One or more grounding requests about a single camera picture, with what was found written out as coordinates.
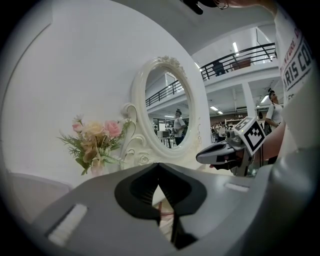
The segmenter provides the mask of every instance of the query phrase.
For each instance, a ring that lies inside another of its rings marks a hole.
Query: pink rose
[[[78,122],[73,124],[72,128],[76,133],[81,133],[81,131],[82,131],[82,125]]]
[[[117,137],[121,134],[120,127],[116,121],[105,121],[104,129],[109,132],[110,137]]]

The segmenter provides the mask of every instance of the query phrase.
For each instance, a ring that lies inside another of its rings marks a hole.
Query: flower bouquet
[[[126,119],[121,129],[119,121],[105,121],[102,125],[97,121],[85,124],[82,119],[83,115],[73,119],[72,128],[77,133],[76,137],[62,132],[59,137],[69,146],[70,155],[84,168],[81,175],[87,174],[91,168],[93,176],[100,176],[105,164],[121,165],[123,161],[119,157],[110,156],[110,152],[120,148],[120,141],[125,137],[130,121]]]

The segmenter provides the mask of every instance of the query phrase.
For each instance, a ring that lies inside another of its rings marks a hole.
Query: white column
[[[257,117],[256,105],[254,102],[254,98],[252,97],[248,82],[242,83],[242,89],[243,89],[243,93],[244,93],[244,99],[245,99],[246,110],[248,112],[248,116],[249,117]]]

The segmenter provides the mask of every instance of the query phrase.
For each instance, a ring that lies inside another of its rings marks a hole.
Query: balcony railing
[[[218,58],[200,68],[202,79],[209,80],[212,77],[218,77],[234,70],[251,66],[251,63],[272,62],[275,53],[275,44],[267,43],[248,49],[231,53],[222,58]],[[146,107],[159,102],[161,99],[181,92],[183,89],[179,80],[174,81],[165,88],[161,89],[151,97],[145,100]]]

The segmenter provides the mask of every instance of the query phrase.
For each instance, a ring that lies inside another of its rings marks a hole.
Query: white ornate mirror frame
[[[150,125],[147,113],[145,96],[146,83],[150,71],[158,67],[165,68],[180,81],[188,102],[188,131],[182,143],[175,148],[168,148],[160,143]],[[184,165],[181,161],[186,161],[186,159],[191,156],[195,160],[195,154],[198,151],[198,146],[201,144],[201,137],[198,130],[200,120],[195,116],[195,108],[197,106],[192,90],[194,89],[192,89],[183,67],[180,66],[179,61],[173,57],[165,56],[154,58],[141,68],[132,84],[132,103],[126,104],[123,109],[123,115],[129,117],[133,123],[127,132],[122,148],[121,157],[125,161],[124,168],[152,162]]]

